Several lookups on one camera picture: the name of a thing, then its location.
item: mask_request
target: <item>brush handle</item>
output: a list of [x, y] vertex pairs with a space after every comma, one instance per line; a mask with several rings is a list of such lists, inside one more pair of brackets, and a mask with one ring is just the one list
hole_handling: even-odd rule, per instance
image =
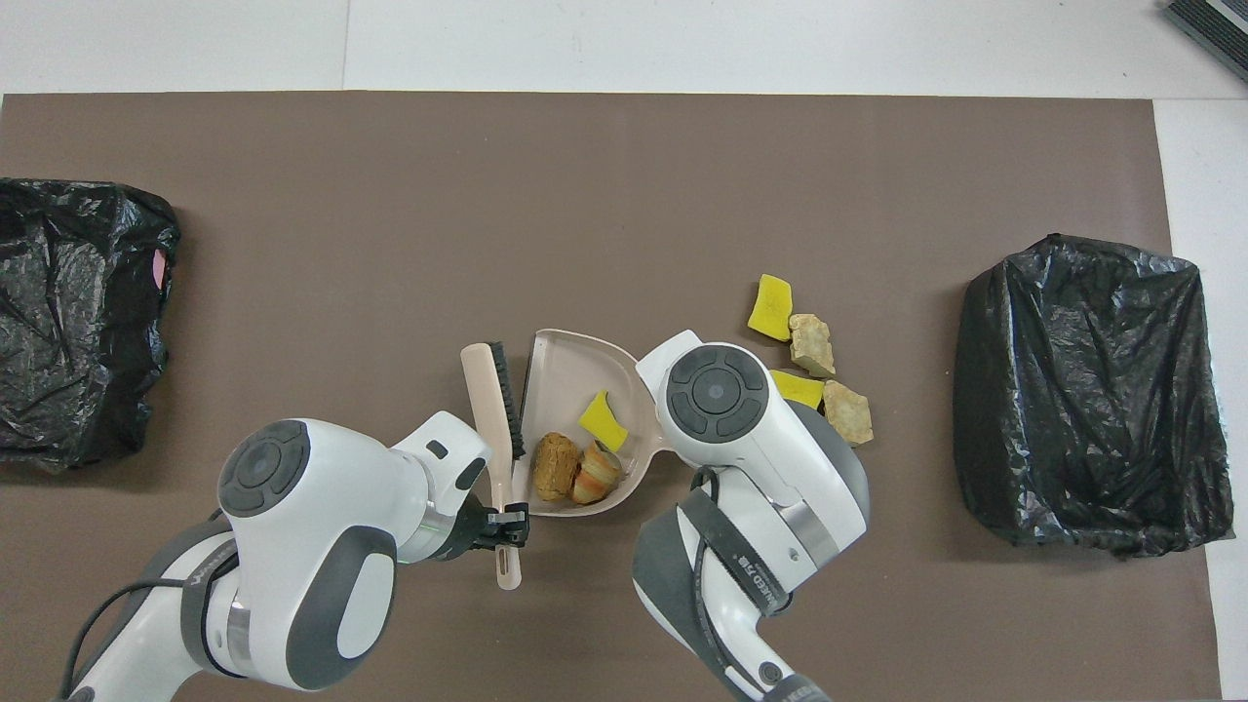
[[[473, 344], [459, 352], [468, 386], [477, 433], [493, 450], [485, 470], [489, 473], [489, 493], [494, 507], [502, 512], [512, 500], [512, 430], [507, 422], [507, 407], [494, 367], [494, 352], [488, 344]], [[498, 586], [515, 590], [520, 585], [520, 555], [514, 546], [499, 546], [494, 551], [494, 573]]]

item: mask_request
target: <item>black garbage bag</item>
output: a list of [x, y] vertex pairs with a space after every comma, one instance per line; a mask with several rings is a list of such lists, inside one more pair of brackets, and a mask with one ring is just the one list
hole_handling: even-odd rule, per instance
[[0, 462], [59, 471], [142, 447], [178, 239], [155, 195], [0, 179]]
[[1161, 556], [1228, 536], [1199, 270], [1052, 235], [980, 275], [953, 453], [967, 508], [1016, 545]]

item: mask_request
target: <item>white floor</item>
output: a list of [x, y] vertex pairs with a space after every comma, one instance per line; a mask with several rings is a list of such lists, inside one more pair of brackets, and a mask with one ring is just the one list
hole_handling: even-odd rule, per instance
[[[1231, 457], [1248, 456], [1248, 84], [1154, 0], [0, 2], [0, 99], [338, 89], [1157, 100], [1174, 252], [1204, 271]], [[1248, 468], [1233, 481], [1248, 495]], [[1223, 696], [1248, 698], [1248, 538], [1207, 553]]]

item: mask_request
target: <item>brown mat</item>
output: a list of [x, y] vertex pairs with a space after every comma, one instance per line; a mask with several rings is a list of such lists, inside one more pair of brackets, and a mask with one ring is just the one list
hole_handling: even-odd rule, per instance
[[[685, 327], [784, 365], [759, 274], [829, 321], [877, 438], [865, 540], [763, 625], [835, 700], [1218, 696], [1204, 555], [1012, 548], [961, 505], [950, 395], [965, 284], [1061, 231], [1169, 249], [1143, 101], [492, 94], [7, 96], [0, 172], [115, 180], [186, 234], [139, 456], [0, 487], [0, 688], [44, 700], [79, 625], [215, 507], [237, 441], [287, 416], [393, 442], [469, 417], [462, 346], [533, 332], [641, 355]], [[728, 700], [646, 616], [660, 457], [603, 516], [399, 572], [373, 656], [318, 700]], [[178, 700], [307, 700], [197, 676]]]

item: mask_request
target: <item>robotic arm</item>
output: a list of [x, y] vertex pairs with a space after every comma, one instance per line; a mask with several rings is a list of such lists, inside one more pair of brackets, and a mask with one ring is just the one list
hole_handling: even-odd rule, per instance
[[759, 637], [763, 616], [866, 531], [866, 476], [763, 363], [691, 331], [638, 366], [694, 488], [641, 527], [633, 583], [650, 615], [739, 701], [826, 702]]
[[314, 420], [270, 425], [226, 461], [228, 517], [191, 527], [149, 563], [70, 702], [163, 701], [208, 671], [293, 690], [351, 673], [389, 616], [394, 565], [523, 546], [527, 506], [469, 488], [490, 457], [439, 412], [387, 448]]

